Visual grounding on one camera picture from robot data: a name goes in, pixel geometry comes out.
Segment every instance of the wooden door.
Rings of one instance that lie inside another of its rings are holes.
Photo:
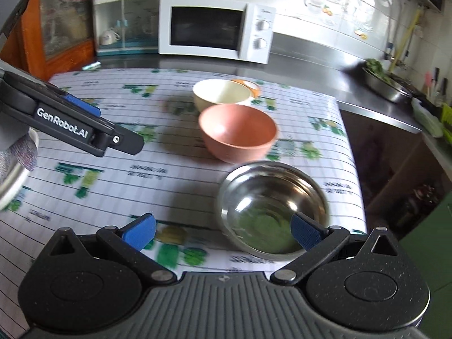
[[[91,0],[30,0],[20,29],[26,69],[43,80],[94,58]]]

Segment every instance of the metal bowl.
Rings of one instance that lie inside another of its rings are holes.
[[[292,260],[304,252],[290,233],[295,212],[330,225],[320,187],[303,172],[278,162],[240,166],[226,177],[216,198],[222,232],[239,249],[267,260]]]
[[[393,103],[408,103],[412,95],[399,83],[389,78],[391,84],[380,79],[368,69],[364,69],[366,84],[377,94]]]

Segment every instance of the microwave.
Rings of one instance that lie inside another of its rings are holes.
[[[276,9],[232,0],[161,0],[159,53],[266,64]]]

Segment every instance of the stainless steel countertop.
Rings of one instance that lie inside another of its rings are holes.
[[[172,55],[103,56],[98,60],[108,68],[160,68],[197,70],[283,83],[331,95],[339,108],[417,134],[422,127],[411,116],[409,106],[397,106],[368,89],[346,72],[284,55],[270,54],[267,65],[249,62]]]

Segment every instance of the green overhead cabinet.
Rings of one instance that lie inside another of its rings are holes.
[[[401,245],[430,288],[429,308],[420,329],[431,339],[452,338],[452,193]]]

